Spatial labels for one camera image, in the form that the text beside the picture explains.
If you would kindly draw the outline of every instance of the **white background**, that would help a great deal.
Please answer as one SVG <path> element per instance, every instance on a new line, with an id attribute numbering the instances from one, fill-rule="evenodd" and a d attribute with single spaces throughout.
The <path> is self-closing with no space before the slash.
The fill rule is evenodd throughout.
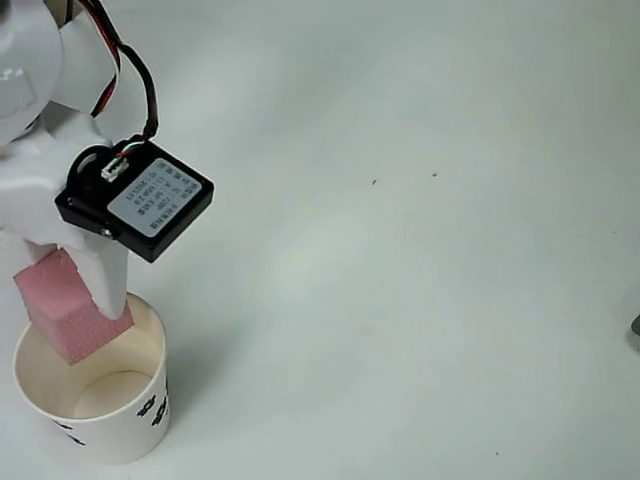
<path id="1" fill-rule="evenodd" d="M 131 265 L 173 424 L 135 464 L 77 458 L 13 386 L 7 273 L 3 478 L 638 478 L 637 1 L 107 5 L 158 143 L 218 187 Z M 89 109 L 110 63 L 77 23 L 56 98 Z M 101 126 L 143 120 L 128 69 Z"/>

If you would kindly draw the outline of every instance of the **white paper cup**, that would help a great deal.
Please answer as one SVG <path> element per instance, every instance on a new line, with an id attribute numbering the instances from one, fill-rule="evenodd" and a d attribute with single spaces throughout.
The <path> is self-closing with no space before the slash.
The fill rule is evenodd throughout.
<path id="1" fill-rule="evenodd" d="M 127 463 L 149 453 L 169 425 L 162 322 L 129 294 L 134 325 L 81 362 L 69 365 L 30 324 L 14 358 L 25 400 L 56 423 L 79 453 Z"/>

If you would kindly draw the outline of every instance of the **pink sponge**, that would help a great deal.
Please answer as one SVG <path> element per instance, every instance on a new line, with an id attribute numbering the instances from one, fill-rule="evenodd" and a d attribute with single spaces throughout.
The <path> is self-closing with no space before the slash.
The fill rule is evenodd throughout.
<path id="1" fill-rule="evenodd" d="M 21 271 L 14 280 L 33 325 L 71 365 L 133 325 L 128 306 L 118 320 L 110 320 L 98 311 L 64 250 Z"/>

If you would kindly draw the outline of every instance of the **black servo motor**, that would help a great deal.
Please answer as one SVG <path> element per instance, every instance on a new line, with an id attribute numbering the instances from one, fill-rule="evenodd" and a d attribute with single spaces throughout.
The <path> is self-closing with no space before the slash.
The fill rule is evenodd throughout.
<path id="1" fill-rule="evenodd" d="M 211 204 L 213 190 L 210 180 L 142 141 L 124 151 L 85 150 L 55 203 L 66 222 L 153 262 Z"/>

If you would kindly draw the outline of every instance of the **servo label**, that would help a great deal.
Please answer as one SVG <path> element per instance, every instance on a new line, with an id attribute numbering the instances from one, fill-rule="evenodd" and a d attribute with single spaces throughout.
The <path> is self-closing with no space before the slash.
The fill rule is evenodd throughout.
<path id="1" fill-rule="evenodd" d="M 157 158 L 107 205 L 107 210 L 153 238 L 201 189 L 200 182 Z"/>

